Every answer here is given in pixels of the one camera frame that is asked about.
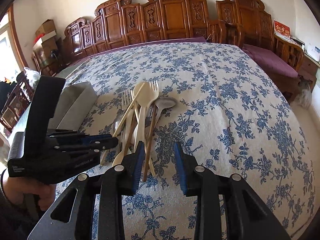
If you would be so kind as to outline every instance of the pile of utensils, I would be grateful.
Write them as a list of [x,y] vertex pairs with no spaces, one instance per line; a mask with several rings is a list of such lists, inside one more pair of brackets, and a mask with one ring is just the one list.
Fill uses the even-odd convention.
[[[161,112],[166,108],[175,106],[176,103],[177,100],[175,98],[159,97],[159,84],[156,80],[138,83],[133,91],[129,89],[123,90],[121,109],[125,112],[116,118],[113,124],[113,137],[118,136],[120,132],[121,135],[119,153],[114,159],[112,166],[121,164],[123,157],[131,154],[129,149],[131,145],[133,145],[133,152],[136,152],[139,141],[142,141],[144,142],[146,152],[142,181],[147,180],[149,168],[152,176],[155,177],[155,170],[150,158],[153,130],[160,118]],[[152,109],[151,125],[145,131],[145,119],[150,106]],[[106,153],[102,156],[101,165],[104,164],[105,157]]]

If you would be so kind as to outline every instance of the blue floral tablecloth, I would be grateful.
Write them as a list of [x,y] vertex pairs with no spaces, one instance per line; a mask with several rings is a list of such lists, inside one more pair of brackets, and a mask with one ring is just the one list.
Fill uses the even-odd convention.
[[[294,238],[314,212],[312,155],[280,91],[238,47],[171,43],[92,57],[67,80],[67,85],[90,81],[99,96],[80,130],[110,132],[121,111],[121,91],[154,79],[160,94],[179,103],[163,111],[155,128],[156,178],[149,175],[135,196],[123,196],[126,239],[193,239],[196,197],[186,198],[180,190],[174,141],[216,174],[241,174]],[[87,173],[104,173],[117,152],[109,150],[105,165]],[[57,186],[57,196],[72,180]],[[92,239],[97,238],[99,198]],[[225,223],[222,228],[226,239]]]

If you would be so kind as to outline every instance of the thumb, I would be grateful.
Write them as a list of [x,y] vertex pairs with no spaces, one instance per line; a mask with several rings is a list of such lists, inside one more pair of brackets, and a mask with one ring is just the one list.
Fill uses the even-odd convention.
[[32,178],[20,177],[19,182],[16,183],[16,186],[19,192],[24,194],[39,195],[40,198],[47,198],[51,193],[49,185],[45,185]]

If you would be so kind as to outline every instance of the brown chopstick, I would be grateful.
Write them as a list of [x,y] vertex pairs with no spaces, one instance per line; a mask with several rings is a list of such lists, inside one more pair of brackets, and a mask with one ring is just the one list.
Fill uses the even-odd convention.
[[134,128],[137,126],[137,118],[136,118],[136,115],[133,114],[132,115],[132,122],[131,122],[131,127],[130,127],[130,132],[129,132],[129,136],[127,138],[127,142],[124,146],[124,156],[127,155],[127,152],[128,152],[128,149],[129,149],[129,146],[131,144],[131,137],[132,137],[132,134],[134,132]]
[[147,181],[147,175],[148,175],[148,169],[149,169],[149,158],[150,158],[150,151],[151,151],[151,143],[152,143],[152,134],[153,134],[153,129],[155,126],[155,121],[156,121],[156,110],[157,107],[153,103],[152,104],[152,118],[151,118],[151,124],[150,124],[150,130],[149,130],[149,136],[147,138],[147,152],[146,152],[146,159],[144,161],[144,170],[143,170],[143,177],[142,181],[146,182]]

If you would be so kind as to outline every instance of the open gray cardboard box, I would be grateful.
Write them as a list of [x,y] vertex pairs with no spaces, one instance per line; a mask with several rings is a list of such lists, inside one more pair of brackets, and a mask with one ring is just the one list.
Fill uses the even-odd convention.
[[97,98],[89,81],[67,87],[60,95],[48,128],[77,131]]

